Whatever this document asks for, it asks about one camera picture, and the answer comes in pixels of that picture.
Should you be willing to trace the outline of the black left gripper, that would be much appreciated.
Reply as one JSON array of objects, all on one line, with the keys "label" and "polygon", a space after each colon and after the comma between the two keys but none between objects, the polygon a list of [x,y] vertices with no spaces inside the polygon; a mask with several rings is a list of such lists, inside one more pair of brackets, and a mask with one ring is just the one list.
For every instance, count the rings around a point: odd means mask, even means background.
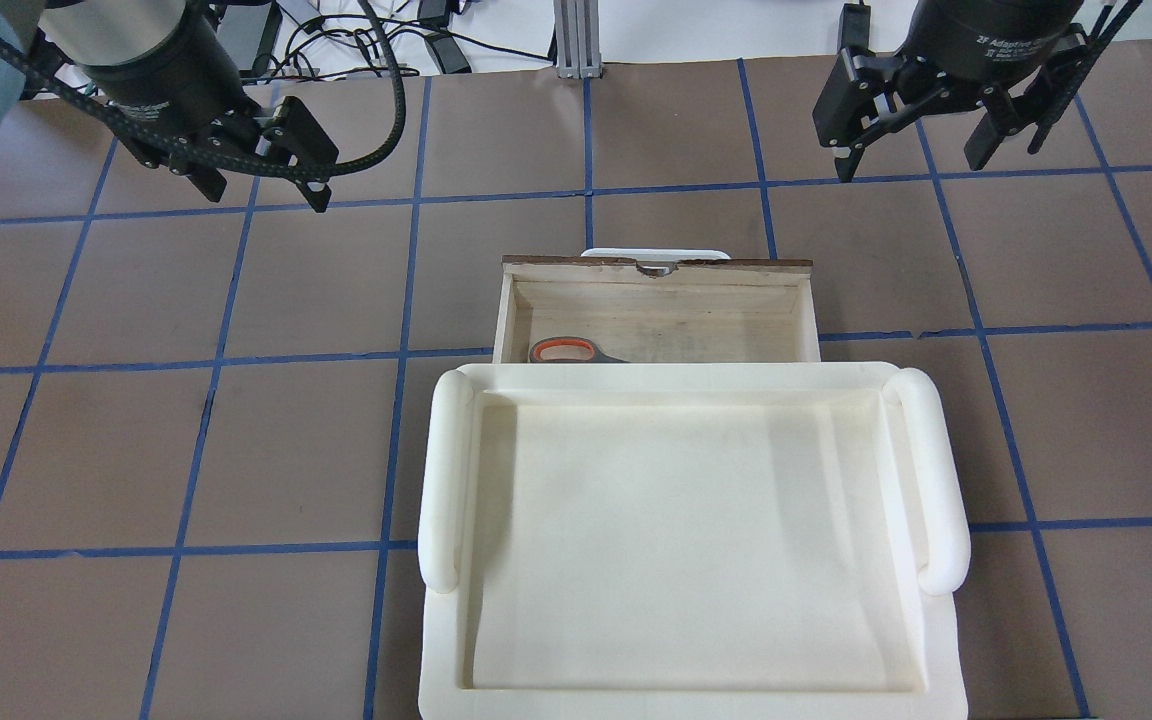
[{"label": "black left gripper", "polygon": [[76,65],[123,120],[119,141],[146,167],[165,165],[206,200],[223,170],[287,179],[325,213],[339,149],[296,96],[262,105],[247,94],[207,10],[78,10]]}]

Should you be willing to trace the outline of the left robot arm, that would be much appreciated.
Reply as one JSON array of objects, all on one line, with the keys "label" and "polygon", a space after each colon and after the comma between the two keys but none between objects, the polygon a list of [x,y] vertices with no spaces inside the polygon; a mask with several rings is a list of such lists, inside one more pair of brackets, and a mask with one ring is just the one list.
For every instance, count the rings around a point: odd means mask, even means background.
[{"label": "left robot arm", "polygon": [[285,179],[328,209],[338,146],[305,104],[247,94],[206,1],[0,1],[0,126],[26,88],[109,128],[206,200],[227,174]]}]

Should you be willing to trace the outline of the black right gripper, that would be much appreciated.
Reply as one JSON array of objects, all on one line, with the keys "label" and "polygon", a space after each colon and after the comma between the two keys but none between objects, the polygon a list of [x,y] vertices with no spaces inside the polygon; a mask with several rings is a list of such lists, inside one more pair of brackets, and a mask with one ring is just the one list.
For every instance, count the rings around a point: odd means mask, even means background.
[{"label": "black right gripper", "polygon": [[812,120],[820,146],[835,150],[838,182],[850,183],[861,150],[920,118],[983,109],[964,145],[970,170],[986,168],[1001,143],[1033,128],[1043,149],[1064,114],[1087,58],[1078,1],[919,1],[905,40],[890,55],[870,47],[863,1],[842,5],[838,54]]}]

